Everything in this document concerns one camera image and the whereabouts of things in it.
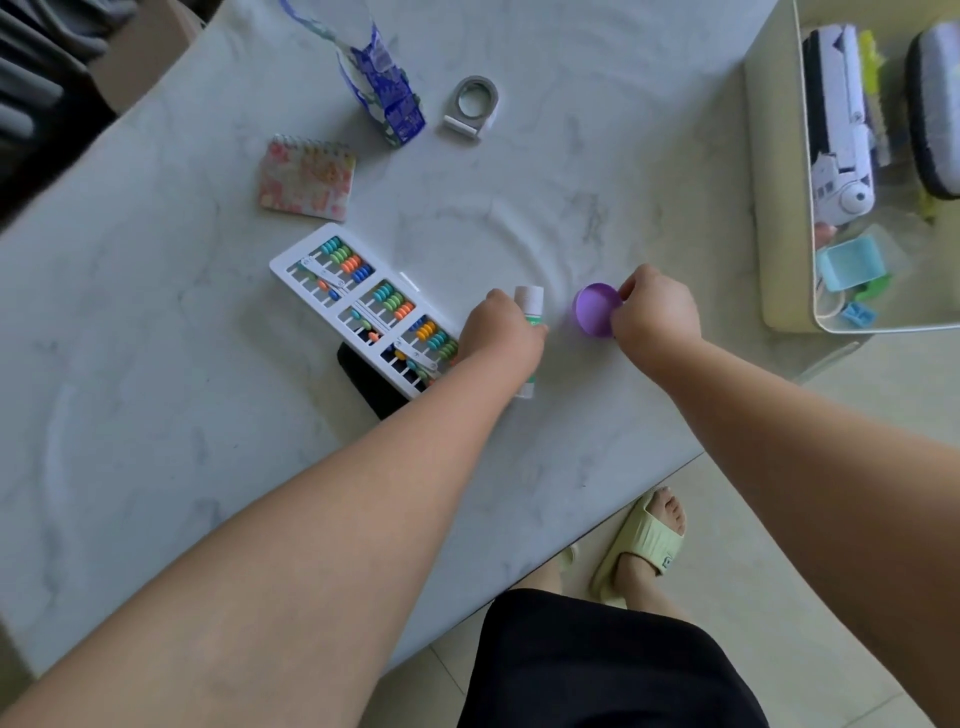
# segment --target forearm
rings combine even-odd
[[[705,342],[675,347],[640,364],[834,613],[932,715],[950,710],[929,672],[960,649],[960,453]]]
[[[238,514],[58,664],[4,725],[354,724],[513,378],[486,355],[469,358]]]

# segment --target black phone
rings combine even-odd
[[[337,363],[347,373],[357,392],[367,401],[373,414],[381,420],[386,420],[409,401],[347,344],[341,344],[337,350]]]

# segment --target white marble tabletop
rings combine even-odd
[[[699,452],[615,346],[570,329],[581,285],[652,261],[710,339],[786,376],[821,360],[830,340],[758,316],[738,65],[772,3],[373,2],[431,124],[391,151],[331,47],[226,0],[0,239],[0,616],[29,664],[375,423],[336,335],[268,271],[318,225],[255,204],[273,133],[353,145],[347,225],[447,316],[547,289],[537,397],[494,432],[395,660]],[[476,145],[438,123],[471,74],[501,93]]]

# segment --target notebook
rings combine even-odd
[[[346,144],[277,134],[260,162],[260,204],[343,222],[355,168]]]

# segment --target black skirt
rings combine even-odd
[[[484,620],[460,728],[767,726],[720,645],[678,619],[516,589]]]

